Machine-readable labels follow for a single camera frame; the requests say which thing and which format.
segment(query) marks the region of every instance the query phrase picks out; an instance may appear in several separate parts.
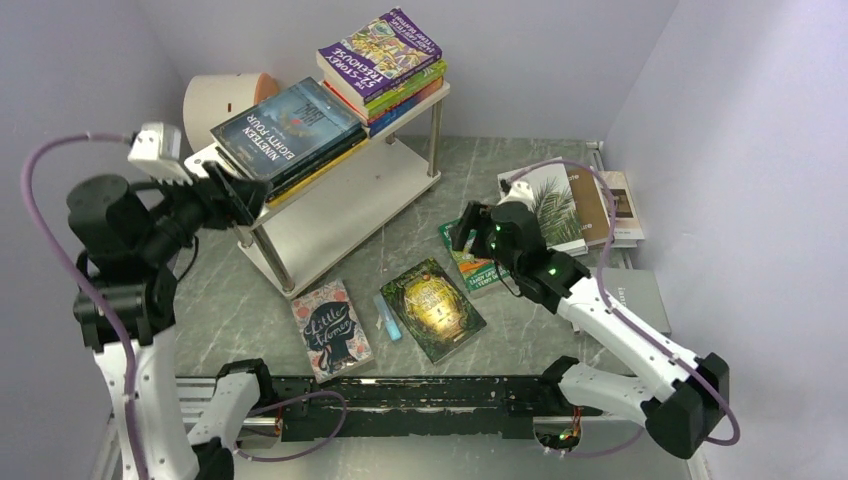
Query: green book cover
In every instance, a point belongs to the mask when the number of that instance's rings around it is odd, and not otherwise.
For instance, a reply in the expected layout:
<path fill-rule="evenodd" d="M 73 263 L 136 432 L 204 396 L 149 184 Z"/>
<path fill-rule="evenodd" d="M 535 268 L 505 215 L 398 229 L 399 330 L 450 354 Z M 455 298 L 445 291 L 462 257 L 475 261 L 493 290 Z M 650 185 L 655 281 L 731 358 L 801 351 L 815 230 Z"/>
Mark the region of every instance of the green book cover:
<path fill-rule="evenodd" d="M 487 287 L 497 285 L 500 280 L 498 279 L 498 272 L 495 271 L 494 262 L 491 260 L 478 259 L 474 255 L 468 253 L 468 249 L 471 248 L 471 243 L 474 241 L 475 232 L 472 231 L 471 235 L 468 236 L 468 243 L 465 244 L 463 251 L 456 252 L 451 248 L 450 232 L 457 222 L 459 222 L 459 220 L 454 220 L 441 225 L 439 227 L 439 233 L 442 236 L 445 248 L 448 249 L 454 263 L 456 263 L 456 266 L 459 269 L 460 275 L 462 275 L 462 280 L 465 282 L 465 288 L 468 289 L 468 293 L 471 296 L 474 296 L 475 293 L 480 292 Z M 501 268 L 500 271 L 501 277 L 504 280 L 509 278 L 508 271 L 503 268 Z"/>
<path fill-rule="evenodd" d="M 368 109 L 368 119 L 371 120 L 385 113 L 392 107 L 413 96 L 417 91 L 432 83 L 433 80 L 444 75 L 447 69 L 448 64 L 444 60 L 439 60 L 416 73 L 406 82 L 368 102 L 365 105 L 365 108 Z"/>
<path fill-rule="evenodd" d="M 434 258 L 383 285 L 380 293 L 434 364 L 486 326 Z"/>

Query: stack of books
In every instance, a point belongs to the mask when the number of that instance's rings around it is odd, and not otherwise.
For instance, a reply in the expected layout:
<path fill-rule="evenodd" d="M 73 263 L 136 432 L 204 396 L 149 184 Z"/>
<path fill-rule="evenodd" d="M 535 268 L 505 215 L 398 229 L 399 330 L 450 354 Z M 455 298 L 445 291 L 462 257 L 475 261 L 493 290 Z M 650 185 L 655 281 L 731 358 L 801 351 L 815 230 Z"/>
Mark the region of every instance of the stack of books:
<path fill-rule="evenodd" d="M 394 8 L 316 53 L 323 84 L 357 116 L 369 137 L 442 88 L 442 49 Z"/>
<path fill-rule="evenodd" d="M 502 181 L 512 183 L 510 179 L 521 170 L 524 168 L 498 174 L 498 186 L 501 186 Z M 588 247 L 580 230 L 577 205 L 565 166 L 560 163 L 544 165 L 515 180 L 527 182 L 533 190 L 533 212 L 548 247 L 572 256 L 587 253 Z M 501 198 L 506 193 L 500 189 Z"/>
<path fill-rule="evenodd" d="M 519 168 L 498 175 L 498 184 L 524 170 Z M 636 206 L 624 172 L 604 171 L 601 177 L 610 187 L 615 201 L 614 248 L 636 247 L 645 234 L 636 215 Z M 533 190 L 533 211 L 548 247 L 569 255 L 583 255 L 589 248 L 601 248 L 609 234 L 609 211 L 601 185 L 583 169 L 566 170 L 562 164 L 530 170 L 520 178 Z M 506 192 L 500 190 L 501 198 Z"/>
<path fill-rule="evenodd" d="M 359 119 L 312 78 L 216 126 L 212 137 L 239 174 L 269 184 L 272 207 L 367 142 Z"/>
<path fill-rule="evenodd" d="M 634 248 L 637 240 L 644 240 L 645 234 L 636 215 L 636 205 L 627 186 L 624 172 L 599 172 L 612 191 L 615 202 L 614 248 Z M 580 220 L 583 240 L 589 248 L 603 247 L 609 234 L 609 211 L 603 200 L 601 186 L 594 176 L 582 169 L 568 171 L 568 182 Z"/>

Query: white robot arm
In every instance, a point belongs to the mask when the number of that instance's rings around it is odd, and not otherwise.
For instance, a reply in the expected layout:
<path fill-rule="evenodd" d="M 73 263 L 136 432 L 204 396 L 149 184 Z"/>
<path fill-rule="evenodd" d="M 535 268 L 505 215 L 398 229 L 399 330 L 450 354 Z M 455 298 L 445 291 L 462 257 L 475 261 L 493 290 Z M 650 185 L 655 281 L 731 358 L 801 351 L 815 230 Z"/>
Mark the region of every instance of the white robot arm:
<path fill-rule="evenodd" d="M 569 403 L 620 415 L 644 426 L 667 452 L 690 458 L 727 410 L 727 364 L 664 337 L 600 289 L 585 266 L 548 249 L 532 204 L 533 192 L 521 181 L 498 205 L 470 202 L 451 244 L 462 248 L 476 231 L 470 248 L 475 257 L 504 266 L 523 296 L 585 330 L 635 374 L 613 375 L 564 357 L 552 368 L 559 369 Z"/>

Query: book spine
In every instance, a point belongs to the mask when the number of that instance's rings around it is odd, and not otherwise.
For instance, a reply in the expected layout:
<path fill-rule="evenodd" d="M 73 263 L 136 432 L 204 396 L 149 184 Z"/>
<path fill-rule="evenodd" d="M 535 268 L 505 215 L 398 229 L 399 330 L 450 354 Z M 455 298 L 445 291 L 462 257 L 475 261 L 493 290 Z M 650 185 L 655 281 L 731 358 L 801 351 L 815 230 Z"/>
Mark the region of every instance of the book spine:
<path fill-rule="evenodd" d="M 325 173 L 327 173 L 330 169 L 332 169 L 336 165 L 343 162 L 345 159 L 352 156 L 359 149 L 361 149 L 363 146 L 365 146 L 366 143 L 367 143 L 367 140 L 360 141 L 359 143 L 357 143 L 356 145 L 354 145 L 353 147 L 348 149 L 346 152 L 335 157 L 331 161 L 327 162 L 325 165 L 319 167 L 317 170 L 315 170 L 312 174 L 310 174 L 306 178 L 296 182 L 294 185 L 291 185 L 290 187 L 287 187 L 286 189 L 284 189 L 282 191 L 277 190 L 276 192 L 274 192 L 274 198 L 268 200 L 268 202 L 267 202 L 268 206 L 271 207 L 271 208 L 275 208 L 275 207 L 280 206 L 283 202 L 292 198 L 298 192 L 300 192 L 304 188 L 308 187 L 315 180 L 321 178 L 321 176 L 323 176 Z"/>
<path fill-rule="evenodd" d="M 409 78 L 409 80 L 400 87 L 393 88 L 388 92 L 380 95 L 372 102 L 365 105 L 368 112 L 368 120 L 374 121 L 387 110 L 398 106 L 407 98 L 415 95 L 416 92 L 429 85 L 435 79 L 443 76 L 447 71 L 447 63 L 444 60 L 439 60 L 426 69 L 418 72 Z"/>
<path fill-rule="evenodd" d="M 349 101 L 348 101 L 348 100 L 344 97 L 344 95 L 342 95 L 342 94 L 341 94 L 338 90 L 336 90 L 336 87 L 334 87 L 334 86 L 333 86 L 330 82 L 328 82 L 327 80 L 324 80 L 324 87 L 326 87 L 326 88 L 327 88 L 327 90 L 329 90 L 329 91 L 333 92 L 333 95 L 335 95 L 335 96 L 336 96 L 336 98 L 338 98 L 339 100 L 341 100 L 342 102 L 344 102 L 344 104 L 345 104 L 345 105 L 347 105 L 347 108 L 349 108 L 351 112 L 353 112 L 354 114 L 356 114 L 356 116 L 359 118 L 359 120 L 360 120 L 361 122 L 366 122 L 366 121 L 368 121 L 368 119 L 367 119 L 367 118 L 365 118 L 365 117 L 362 115 L 362 112 L 360 112 L 360 111 L 359 111 L 359 109 L 357 109 L 357 108 L 356 108 L 356 106 L 354 106 L 352 103 L 350 103 L 350 102 L 349 102 Z"/>
<path fill-rule="evenodd" d="M 439 78 L 435 82 L 421 89 L 421 91 L 419 91 L 415 95 L 404 100 L 404 102 L 398 105 L 397 107 L 393 108 L 392 110 L 389 110 L 388 112 L 380 116 L 380 118 L 378 118 L 374 123 L 369 125 L 371 128 L 371 130 L 369 131 L 369 135 L 373 137 L 374 135 L 380 133 L 380 131 L 385 130 L 385 128 L 391 125 L 392 122 L 403 116 L 406 112 L 412 110 L 416 105 L 423 102 L 427 99 L 427 97 L 442 88 L 443 82 L 444 80 L 442 78 Z"/>

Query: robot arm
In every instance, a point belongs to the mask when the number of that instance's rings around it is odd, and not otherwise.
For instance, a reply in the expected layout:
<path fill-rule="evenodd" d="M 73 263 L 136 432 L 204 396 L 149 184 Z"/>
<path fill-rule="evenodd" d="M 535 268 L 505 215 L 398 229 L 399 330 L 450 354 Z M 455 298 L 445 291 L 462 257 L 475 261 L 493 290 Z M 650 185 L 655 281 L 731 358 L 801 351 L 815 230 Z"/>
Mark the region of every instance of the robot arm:
<path fill-rule="evenodd" d="M 724 412 L 683 364 L 696 366 L 697 374 L 725 400 L 729 397 L 727 364 L 715 354 L 700 358 L 665 338 L 605 292 L 612 308 L 608 307 L 585 266 L 547 248 L 531 211 L 532 199 L 530 186 L 515 182 L 498 205 L 469 203 L 451 234 L 451 244 L 462 248 L 475 230 L 470 248 L 474 256 L 493 259 L 506 268 L 523 296 L 584 329 L 635 374 L 613 375 L 565 357 L 553 368 L 558 369 L 557 377 L 561 375 L 559 386 L 569 403 L 596 407 L 643 425 L 663 449 L 690 458 Z M 616 310 L 631 325 L 620 320 Z"/>
<path fill-rule="evenodd" d="M 80 292 L 74 316 L 109 388 L 126 479 L 139 478 L 130 431 L 138 433 L 148 478 L 233 478 L 229 449 L 244 418 L 274 399 L 261 360 L 226 365 L 208 411 L 186 437 L 174 374 L 177 282 L 167 263 L 200 228 L 253 223 L 267 185 L 233 177 L 214 164 L 197 166 L 202 177 L 190 174 L 178 161 L 179 139 L 179 130 L 158 123 L 146 124 L 133 141 L 130 162 L 156 179 L 165 197 L 149 210 L 136 187 L 117 175 L 88 179 L 68 195 L 68 223 L 97 267 L 83 274 L 115 309 L 135 352 L 135 418 L 128 423 L 123 347 L 103 312 Z"/>

